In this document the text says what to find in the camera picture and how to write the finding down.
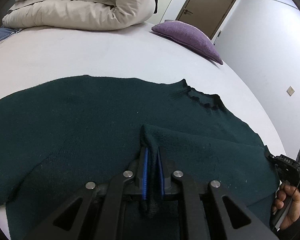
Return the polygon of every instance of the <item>sweater sleeve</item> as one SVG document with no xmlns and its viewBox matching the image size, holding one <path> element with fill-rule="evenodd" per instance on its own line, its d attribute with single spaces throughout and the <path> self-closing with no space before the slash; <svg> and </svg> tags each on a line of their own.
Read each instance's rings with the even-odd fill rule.
<svg viewBox="0 0 300 240">
<path fill-rule="evenodd" d="M 300 217 L 296 222 L 294 222 L 291 226 L 289 226 L 285 230 L 279 230 L 277 232 L 277 237 L 280 240 L 291 240 L 296 233 L 300 230 Z"/>
</svg>

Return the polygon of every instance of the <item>wooden door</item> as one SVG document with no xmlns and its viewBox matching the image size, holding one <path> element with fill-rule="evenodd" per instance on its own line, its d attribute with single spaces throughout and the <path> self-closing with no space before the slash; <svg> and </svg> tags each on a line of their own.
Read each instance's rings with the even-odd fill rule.
<svg viewBox="0 0 300 240">
<path fill-rule="evenodd" d="M 191 24 L 213 38 L 235 0 L 187 0 L 178 20 Z"/>
</svg>

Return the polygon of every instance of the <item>white bed sheet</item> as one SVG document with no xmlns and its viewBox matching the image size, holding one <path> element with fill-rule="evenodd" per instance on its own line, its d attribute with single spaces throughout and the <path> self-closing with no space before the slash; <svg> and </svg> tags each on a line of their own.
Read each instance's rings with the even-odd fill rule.
<svg viewBox="0 0 300 240">
<path fill-rule="evenodd" d="M 273 155 L 285 154 L 256 97 L 227 65 L 213 63 L 173 41 L 150 33 L 144 23 L 112 32 L 35 27 L 0 44 L 0 99 L 57 78 L 88 74 L 188 85 L 218 94 L 225 106 L 258 133 Z M 4 207 L 0 227 L 9 236 Z"/>
</svg>

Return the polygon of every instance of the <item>purple cushion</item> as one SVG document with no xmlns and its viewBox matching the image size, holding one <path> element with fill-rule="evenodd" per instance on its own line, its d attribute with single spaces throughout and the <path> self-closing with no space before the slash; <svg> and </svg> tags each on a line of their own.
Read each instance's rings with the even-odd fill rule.
<svg viewBox="0 0 300 240">
<path fill-rule="evenodd" d="M 167 21 L 153 26 L 152 31 L 169 37 L 198 54 L 223 65 L 219 53 L 207 35 L 190 24 L 180 21 Z"/>
</svg>

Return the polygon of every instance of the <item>metal screw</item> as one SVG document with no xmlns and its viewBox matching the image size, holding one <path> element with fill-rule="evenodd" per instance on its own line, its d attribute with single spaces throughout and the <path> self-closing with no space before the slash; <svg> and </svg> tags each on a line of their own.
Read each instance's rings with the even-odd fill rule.
<svg viewBox="0 0 300 240">
<path fill-rule="evenodd" d="M 182 171 L 174 171 L 173 175 L 177 178 L 181 178 L 183 176 L 183 172 Z"/>
<path fill-rule="evenodd" d="M 93 181 L 89 181 L 86 183 L 87 189 L 94 189 L 96 187 L 96 184 Z"/>
<path fill-rule="evenodd" d="M 133 176 L 133 172 L 132 171 L 125 171 L 123 173 L 123 175 L 126 177 L 126 178 L 131 178 Z"/>
<path fill-rule="evenodd" d="M 213 187 L 220 187 L 220 182 L 217 180 L 213 180 L 210 182 L 211 186 Z"/>
</svg>

